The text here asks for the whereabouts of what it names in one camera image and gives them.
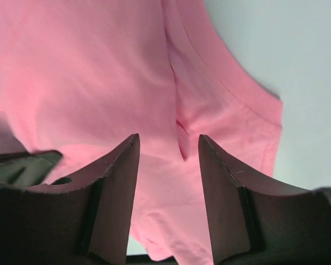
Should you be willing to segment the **pink t shirt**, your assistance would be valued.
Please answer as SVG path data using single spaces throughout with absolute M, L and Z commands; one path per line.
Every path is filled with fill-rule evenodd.
M 0 153 L 61 152 L 52 183 L 138 133 L 131 236 L 154 261 L 213 264 L 199 136 L 269 176 L 281 115 L 203 1 L 0 1 Z

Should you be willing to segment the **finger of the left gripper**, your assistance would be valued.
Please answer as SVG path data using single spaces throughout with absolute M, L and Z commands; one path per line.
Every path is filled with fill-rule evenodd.
M 0 154 L 0 183 L 39 185 L 61 159 L 62 154 L 55 150 Z

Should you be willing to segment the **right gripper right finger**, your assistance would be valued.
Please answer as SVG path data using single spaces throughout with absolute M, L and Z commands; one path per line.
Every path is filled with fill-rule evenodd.
M 331 264 L 331 187 L 268 177 L 206 135 L 198 150 L 214 264 Z

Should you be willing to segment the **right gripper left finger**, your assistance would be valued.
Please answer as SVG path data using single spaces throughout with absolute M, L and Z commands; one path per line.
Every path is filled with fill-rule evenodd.
M 125 264 L 140 137 L 51 184 L 0 183 L 0 264 Z

